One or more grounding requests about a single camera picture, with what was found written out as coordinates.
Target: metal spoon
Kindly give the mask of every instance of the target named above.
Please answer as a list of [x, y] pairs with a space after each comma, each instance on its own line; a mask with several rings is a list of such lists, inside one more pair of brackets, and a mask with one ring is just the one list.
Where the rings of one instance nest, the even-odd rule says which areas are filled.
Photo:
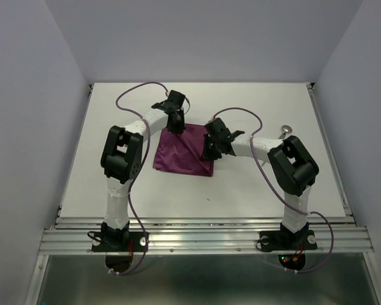
[[282, 125], [281, 127], [282, 134], [278, 137], [279, 140], [285, 139], [286, 135], [292, 132], [292, 127], [290, 125]]

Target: wall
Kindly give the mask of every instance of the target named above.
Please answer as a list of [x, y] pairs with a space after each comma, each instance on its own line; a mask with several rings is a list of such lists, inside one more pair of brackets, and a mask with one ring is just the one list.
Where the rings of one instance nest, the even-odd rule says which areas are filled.
[[314, 81], [361, 0], [46, 0], [94, 81]]
[[23, 304], [88, 86], [42, 0], [0, 1], [0, 304]]
[[381, 0], [365, 0], [315, 86], [354, 215], [381, 268]]

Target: gray floor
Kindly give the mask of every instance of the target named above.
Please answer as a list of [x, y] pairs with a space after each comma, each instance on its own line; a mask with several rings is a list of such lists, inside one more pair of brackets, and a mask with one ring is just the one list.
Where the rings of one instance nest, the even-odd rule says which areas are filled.
[[[54, 256], [38, 304], [378, 304], [362, 254], [334, 254], [320, 270], [299, 275], [263, 257], [147, 257], [139, 272], [117, 277], [107, 274], [103, 256]], [[323, 258], [312, 254], [307, 266]]]

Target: maroon cloth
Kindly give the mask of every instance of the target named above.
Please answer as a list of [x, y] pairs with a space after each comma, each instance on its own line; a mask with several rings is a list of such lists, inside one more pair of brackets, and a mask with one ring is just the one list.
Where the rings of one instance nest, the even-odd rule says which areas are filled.
[[201, 160], [206, 128], [193, 124], [186, 124], [186, 128], [181, 135], [163, 129], [153, 167], [163, 172], [211, 177], [213, 161]]

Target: white table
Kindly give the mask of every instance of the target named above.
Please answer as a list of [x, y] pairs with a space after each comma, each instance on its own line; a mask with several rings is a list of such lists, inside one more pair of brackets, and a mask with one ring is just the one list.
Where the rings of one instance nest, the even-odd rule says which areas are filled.
[[[74, 158], [61, 217], [103, 217], [107, 186], [100, 157], [111, 126], [124, 126], [137, 118], [118, 110], [116, 97], [133, 83], [97, 83], [86, 113]], [[217, 111], [245, 107], [263, 120], [260, 137], [277, 138], [281, 126], [290, 125], [319, 165], [309, 198], [309, 210], [327, 217], [344, 217], [342, 199], [335, 182], [314, 109], [303, 83], [166, 83], [168, 89], [189, 97], [187, 123], [204, 125]], [[141, 87], [121, 100], [121, 105], [145, 114], [152, 104], [164, 100], [157, 85]], [[257, 129], [257, 120], [241, 111], [220, 115], [231, 132]], [[215, 218], [282, 217], [283, 205], [268, 188], [250, 158], [223, 156], [215, 161], [212, 177], [159, 172], [152, 168], [159, 133], [151, 140], [149, 158], [132, 190], [133, 204], [143, 217]], [[265, 172], [277, 186], [270, 164]]]

